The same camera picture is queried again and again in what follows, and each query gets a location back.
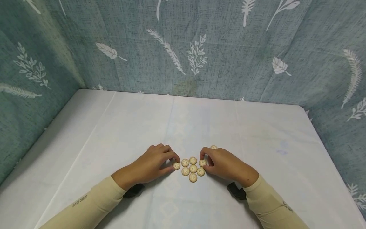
feather print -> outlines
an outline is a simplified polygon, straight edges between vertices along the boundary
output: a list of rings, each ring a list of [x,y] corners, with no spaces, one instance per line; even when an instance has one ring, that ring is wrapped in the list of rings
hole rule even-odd
[[[255,0],[244,0],[243,1],[242,13],[244,13],[244,21],[243,21],[244,27],[247,25],[247,17],[249,15],[249,12],[254,7],[254,2],[255,2]]]
[[[344,49],[343,52],[351,66],[352,76],[350,85],[348,86],[348,91],[344,96],[341,109],[343,109],[343,106],[352,98],[353,94],[357,90],[362,76],[360,60],[357,58],[356,54],[349,49]]]
[[[160,36],[160,34],[158,34],[156,31],[154,31],[152,29],[147,29],[146,31],[148,33],[150,33],[150,35],[152,35],[153,37],[155,37],[155,39],[158,40],[162,44],[162,46],[165,48],[165,50],[167,51],[167,53],[170,55],[170,58],[174,62],[174,65],[176,66],[176,68],[185,75],[185,73],[183,72],[182,66],[180,65],[179,59],[178,59],[177,55],[175,54],[175,51],[172,48],[172,46],[169,43],[167,43],[165,41],[165,39],[162,38]]]
[[[116,57],[119,57],[122,60],[127,61],[126,59],[123,59],[122,57],[120,57],[117,54],[117,51],[115,49],[109,47],[108,45],[98,43],[98,42],[95,42],[95,45],[98,47],[98,49],[100,51],[102,51],[107,57],[111,58],[112,60],[114,60]]]
[[[39,97],[42,95],[37,95],[34,92],[30,92],[30,91],[26,91],[14,86],[10,86],[4,83],[0,83],[0,92],[7,92],[10,93],[12,95],[17,95],[23,98],[35,98],[35,97]]]
[[[27,1],[29,3],[29,5],[38,13],[41,14],[41,12],[37,9],[37,7],[33,4],[32,0],[23,0],[23,1]]]

person's right hand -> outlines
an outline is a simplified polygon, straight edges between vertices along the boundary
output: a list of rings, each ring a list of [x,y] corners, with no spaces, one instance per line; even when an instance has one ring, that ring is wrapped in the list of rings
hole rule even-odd
[[[225,149],[203,147],[199,154],[199,159],[203,160],[205,154],[208,155],[209,165],[204,165],[203,169],[210,174],[227,180],[237,181],[243,187],[251,186],[259,177],[258,172],[254,168]]]

leaf pattern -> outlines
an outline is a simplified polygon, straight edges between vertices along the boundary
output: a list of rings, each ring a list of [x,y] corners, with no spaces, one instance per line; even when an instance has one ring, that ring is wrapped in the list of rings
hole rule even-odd
[[[122,60],[127,61],[126,59],[120,57],[117,54],[117,51],[115,49],[109,47],[108,45],[105,45],[105,44],[102,44],[102,43],[98,43],[98,42],[95,42],[95,45],[98,47],[98,49],[100,51],[102,51],[102,53],[104,53],[107,57],[111,58],[112,60],[114,60],[116,57],[119,57]]]
[[[272,66],[273,66],[273,70],[275,74],[280,74],[282,72],[286,72],[287,75],[292,76],[291,74],[289,74],[286,69],[287,69],[287,64],[283,61],[281,61],[281,59],[274,57],[272,60]]]
[[[244,13],[244,20],[243,20],[243,26],[245,27],[247,25],[247,17],[249,15],[249,12],[254,7],[255,0],[244,0],[243,6],[242,6],[242,13]]]
[[[64,7],[62,6],[62,2],[61,2],[61,0],[59,0],[59,2],[60,2],[60,6],[61,6],[61,9],[62,9],[62,12],[64,13],[64,15],[66,16],[66,14],[65,14],[65,10],[64,10]]]
[[[21,88],[10,86],[10,85],[4,84],[4,83],[0,83],[0,92],[7,92],[12,95],[20,96],[23,98],[32,98],[32,99],[34,99],[35,97],[42,96],[42,95],[37,95],[34,92],[26,91]]]
[[[23,0],[29,3],[29,5],[38,13],[41,14],[41,12],[37,9],[37,7],[33,4],[32,0]]]
[[[207,63],[207,57],[203,57],[205,54],[203,52],[204,49],[200,49],[203,46],[203,43],[206,41],[206,34],[203,36],[199,36],[199,42],[195,41],[194,45],[192,42],[190,43],[191,50],[187,50],[188,55],[188,61],[191,66],[191,71],[194,73],[194,78],[196,78],[196,75],[199,73],[199,68],[203,68],[202,64]]]
[[[276,14],[278,14],[279,12],[283,11],[283,10],[291,10],[293,8],[295,8],[296,6],[298,6],[300,4],[300,1],[294,1],[294,0],[287,0],[285,2],[285,4],[282,5],[284,0],[280,1],[280,5],[278,6],[276,12],[274,13],[271,21],[269,22],[266,31],[268,30],[269,26],[271,25],[274,17],[276,16]]]
[[[158,6],[156,7],[156,18],[158,19],[158,21],[160,21],[160,18],[159,18],[159,14],[160,14],[160,4],[161,4],[161,0],[159,0],[158,2]]]
[[[348,191],[350,192],[353,200],[355,201],[357,207],[360,210],[366,210],[366,193],[359,194],[358,197],[354,197],[355,195],[357,196],[357,194],[358,194],[358,185],[347,184],[347,188],[348,188]]]
[[[51,89],[48,87],[48,80],[44,79],[46,72],[43,72],[45,67],[43,66],[42,62],[38,62],[38,65],[36,65],[37,61],[33,60],[32,57],[30,57],[28,60],[28,54],[26,53],[25,48],[22,47],[19,42],[18,50],[20,51],[20,54],[17,56],[17,58],[20,61],[14,60],[13,62],[22,68],[19,70],[19,73],[24,73],[28,79],[39,83],[40,86],[46,86],[48,89]]]
[[[106,91],[107,89],[105,89],[102,85],[98,84],[97,88],[93,88],[94,90],[102,90],[102,91]]]
[[[362,114],[364,114],[366,116],[366,97],[357,104],[357,109],[352,108],[352,115],[349,119],[347,119],[347,122],[351,118],[361,119]]]
[[[160,34],[158,34],[156,31],[154,31],[152,29],[147,29],[146,31],[148,33],[150,33],[150,35],[155,37],[155,39],[158,40],[162,44],[162,46],[165,48],[167,53],[170,55],[170,58],[174,62],[175,67],[185,75],[185,73],[183,72],[182,66],[180,65],[179,59],[178,59],[177,55],[175,54],[175,51],[172,48],[172,46],[169,43],[167,43],[165,41],[165,39],[162,38],[160,36]]]
[[[358,84],[360,83],[362,77],[361,64],[356,54],[348,49],[344,49],[343,52],[348,60],[348,63],[351,66],[352,75],[351,75],[351,82],[350,85],[348,86],[348,91],[344,96],[341,109],[343,109],[343,106],[352,98],[352,95],[357,90]]]

button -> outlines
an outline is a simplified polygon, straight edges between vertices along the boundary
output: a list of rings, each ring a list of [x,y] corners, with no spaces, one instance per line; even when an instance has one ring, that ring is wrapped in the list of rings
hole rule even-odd
[[[190,162],[191,164],[195,165],[195,164],[197,163],[197,158],[195,158],[195,157],[191,157],[191,158],[189,159],[189,162]]]
[[[201,167],[199,169],[197,169],[197,175],[199,175],[200,177],[203,176],[205,174],[205,170]]]
[[[203,167],[204,165],[207,165],[206,160],[200,160],[199,161],[199,166]]]
[[[194,173],[189,174],[189,180],[194,183],[197,181],[197,175]]]
[[[188,159],[183,159],[182,160],[182,166],[187,167],[188,165],[189,165],[189,160]]]
[[[195,173],[195,172],[197,172],[197,166],[196,166],[196,165],[191,165],[191,166],[189,167],[189,171],[191,171],[191,173]]]
[[[173,167],[175,170],[178,170],[180,168],[180,164],[178,162],[174,162]]]
[[[183,174],[183,176],[188,176],[189,175],[189,169],[186,168],[186,167],[182,168],[182,174]]]

beige long sleeve shirt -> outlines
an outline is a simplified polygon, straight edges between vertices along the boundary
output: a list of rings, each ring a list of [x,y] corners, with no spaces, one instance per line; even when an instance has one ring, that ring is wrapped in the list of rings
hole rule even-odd
[[[244,190],[250,209],[264,229],[308,229],[261,175],[252,186]],[[117,206],[125,193],[109,176],[40,229],[94,229]]]

